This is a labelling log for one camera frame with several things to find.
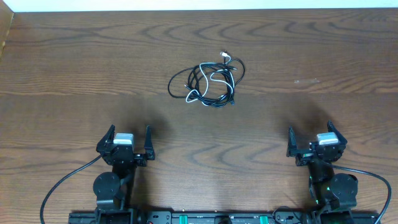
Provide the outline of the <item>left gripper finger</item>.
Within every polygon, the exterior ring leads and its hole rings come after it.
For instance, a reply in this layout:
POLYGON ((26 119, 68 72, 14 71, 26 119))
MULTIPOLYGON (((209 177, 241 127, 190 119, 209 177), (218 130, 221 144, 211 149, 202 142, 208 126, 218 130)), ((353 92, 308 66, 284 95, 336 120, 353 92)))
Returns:
POLYGON ((106 134, 101 138, 101 140, 96 145, 97 152, 106 152, 110 146, 113 144, 115 125, 111 125, 106 132, 106 134))
POLYGON ((150 126, 146 127, 146 138, 144 143, 144 149, 146 151, 147 160, 155 159, 155 151, 152 143, 151 129, 150 126))

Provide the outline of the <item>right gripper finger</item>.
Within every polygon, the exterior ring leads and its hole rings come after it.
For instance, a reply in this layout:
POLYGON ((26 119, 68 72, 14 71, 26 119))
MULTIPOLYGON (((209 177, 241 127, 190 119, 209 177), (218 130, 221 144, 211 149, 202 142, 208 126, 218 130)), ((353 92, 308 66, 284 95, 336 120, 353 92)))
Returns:
POLYGON ((327 122, 327 128, 328 132, 334 132, 338 136, 338 139, 340 141, 338 144, 347 145, 347 139, 337 130, 332 121, 327 122))
POLYGON ((288 145, 287 145, 287 152, 286 156, 287 157, 294 157, 297 154, 297 142, 295 138, 295 132, 293 130, 293 127, 289 127, 288 129, 288 145))

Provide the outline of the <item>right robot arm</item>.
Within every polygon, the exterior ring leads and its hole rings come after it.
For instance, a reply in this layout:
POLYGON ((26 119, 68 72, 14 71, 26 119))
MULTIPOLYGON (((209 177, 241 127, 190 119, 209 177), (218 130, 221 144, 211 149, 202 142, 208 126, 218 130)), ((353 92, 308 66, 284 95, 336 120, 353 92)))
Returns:
POLYGON ((299 149, 293 127, 288 129, 287 157, 294 157, 296 166, 309 171, 308 188, 317 206, 302 215, 302 223, 353 223, 351 208, 357 205, 358 179, 351 174, 334 172, 332 167, 342 155, 348 141, 327 122, 328 131, 317 134, 317 140, 306 149, 299 149))

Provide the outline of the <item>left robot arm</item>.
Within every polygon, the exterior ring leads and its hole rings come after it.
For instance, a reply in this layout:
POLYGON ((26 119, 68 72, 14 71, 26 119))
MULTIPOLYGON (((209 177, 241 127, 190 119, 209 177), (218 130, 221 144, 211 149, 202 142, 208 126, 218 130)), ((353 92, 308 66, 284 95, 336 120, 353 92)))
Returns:
POLYGON ((115 133, 111 125, 96 146, 101 158, 112 167, 95 179, 96 223, 146 223, 144 212, 130 207, 132 187, 138 167, 155 159, 150 127, 146 127, 144 153, 134 152, 134 135, 115 133))

